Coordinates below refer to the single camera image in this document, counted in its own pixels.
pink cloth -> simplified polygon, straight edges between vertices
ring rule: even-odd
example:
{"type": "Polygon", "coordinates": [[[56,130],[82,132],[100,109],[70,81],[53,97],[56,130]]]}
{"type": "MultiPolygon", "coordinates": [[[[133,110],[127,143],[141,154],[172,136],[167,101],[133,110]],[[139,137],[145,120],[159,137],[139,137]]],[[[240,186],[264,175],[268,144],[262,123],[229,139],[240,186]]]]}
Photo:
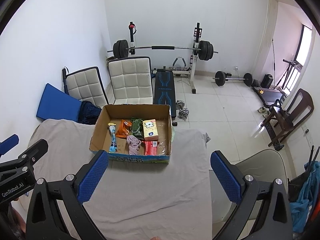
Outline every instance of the pink cloth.
{"type": "Polygon", "coordinates": [[[141,141],[139,139],[137,139],[134,135],[129,135],[127,137],[127,143],[129,144],[130,155],[140,155],[138,149],[141,145],[141,141]]]}

bed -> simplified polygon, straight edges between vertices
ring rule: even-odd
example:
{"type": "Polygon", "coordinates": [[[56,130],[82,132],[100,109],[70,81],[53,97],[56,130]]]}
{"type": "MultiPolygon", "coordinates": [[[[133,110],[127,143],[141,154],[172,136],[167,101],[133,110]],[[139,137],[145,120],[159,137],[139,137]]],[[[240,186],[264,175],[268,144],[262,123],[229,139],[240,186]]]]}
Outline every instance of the bed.
{"type": "MultiPolygon", "coordinates": [[[[67,120],[44,121],[30,145],[43,138],[48,152],[34,165],[36,179],[61,180],[76,174],[93,154],[94,126],[67,120]]],[[[177,130],[166,164],[110,161],[84,207],[108,240],[212,239],[212,211],[206,136],[198,130],[177,130]]],[[[31,194],[20,203],[28,209],[31,194]]],[[[71,236],[78,238],[59,201],[71,236]]]]}

shoe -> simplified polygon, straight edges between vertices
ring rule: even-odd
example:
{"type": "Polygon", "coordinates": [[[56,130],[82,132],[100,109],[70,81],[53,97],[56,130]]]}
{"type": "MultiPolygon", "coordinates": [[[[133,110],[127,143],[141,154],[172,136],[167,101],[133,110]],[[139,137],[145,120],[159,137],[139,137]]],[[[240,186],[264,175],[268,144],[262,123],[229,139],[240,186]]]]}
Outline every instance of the shoe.
{"type": "Polygon", "coordinates": [[[267,119],[270,114],[271,114],[270,111],[266,111],[266,112],[263,114],[263,118],[267,119]]]}
{"type": "Polygon", "coordinates": [[[266,109],[264,106],[262,106],[262,107],[260,107],[260,108],[258,109],[258,112],[259,112],[260,114],[263,114],[263,113],[265,113],[266,111],[268,111],[268,109],[266,109]]]}

blue textured pad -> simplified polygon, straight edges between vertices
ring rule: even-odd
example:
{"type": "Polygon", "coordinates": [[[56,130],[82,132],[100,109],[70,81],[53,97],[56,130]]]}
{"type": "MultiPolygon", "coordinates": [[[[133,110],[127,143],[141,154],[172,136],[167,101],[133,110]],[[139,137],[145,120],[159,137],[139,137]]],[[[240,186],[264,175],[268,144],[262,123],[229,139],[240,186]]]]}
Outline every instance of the blue textured pad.
{"type": "Polygon", "coordinates": [[[4,155],[8,151],[10,151],[18,143],[19,143],[19,137],[16,134],[10,136],[3,142],[0,142],[0,155],[4,155]]]}
{"type": "Polygon", "coordinates": [[[211,154],[210,164],[229,200],[239,205],[242,199],[241,187],[216,152],[211,154]]]}
{"type": "Polygon", "coordinates": [[[80,106],[81,101],[46,84],[36,116],[44,120],[65,119],[78,122],[80,106]]]}
{"type": "Polygon", "coordinates": [[[78,188],[78,202],[82,205],[83,202],[90,200],[94,190],[96,189],[103,173],[106,171],[109,164],[108,153],[103,151],[97,161],[92,165],[84,179],[80,182],[78,188]]]}

brown plastic chair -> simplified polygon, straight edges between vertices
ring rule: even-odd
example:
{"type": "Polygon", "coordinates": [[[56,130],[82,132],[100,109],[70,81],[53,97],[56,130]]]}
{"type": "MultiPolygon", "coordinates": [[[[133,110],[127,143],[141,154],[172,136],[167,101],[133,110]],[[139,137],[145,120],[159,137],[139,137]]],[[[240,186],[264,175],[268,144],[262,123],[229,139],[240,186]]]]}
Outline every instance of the brown plastic chair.
{"type": "Polygon", "coordinates": [[[292,123],[288,122],[283,115],[281,114],[280,108],[273,106],[272,107],[272,111],[271,114],[268,116],[268,118],[266,118],[263,121],[263,124],[261,126],[264,126],[267,122],[269,122],[271,119],[277,120],[277,123],[275,124],[274,127],[276,127],[278,124],[281,128],[281,132],[274,138],[272,139],[272,141],[268,144],[268,146],[270,147],[276,140],[278,140],[279,138],[282,137],[281,141],[282,142],[284,139],[286,139],[299,125],[301,125],[307,118],[309,115],[312,114],[313,110],[315,109],[314,105],[313,105],[313,101],[312,98],[310,96],[310,94],[303,90],[303,89],[299,89],[298,92],[296,93],[296,95],[294,96],[291,104],[289,105],[287,111],[289,112],[291,107],[293,106],[293,104],[295,103],[298,95],[301,94],[302,95],[302,99],[299,102],[299,104],[296,106],[296,108],[290,113],[290,119],[292,120],[292,122],[309,106],[311,108],[311,110],[299,121],[297,122],[294,126],[292,126],[292,123]]]}

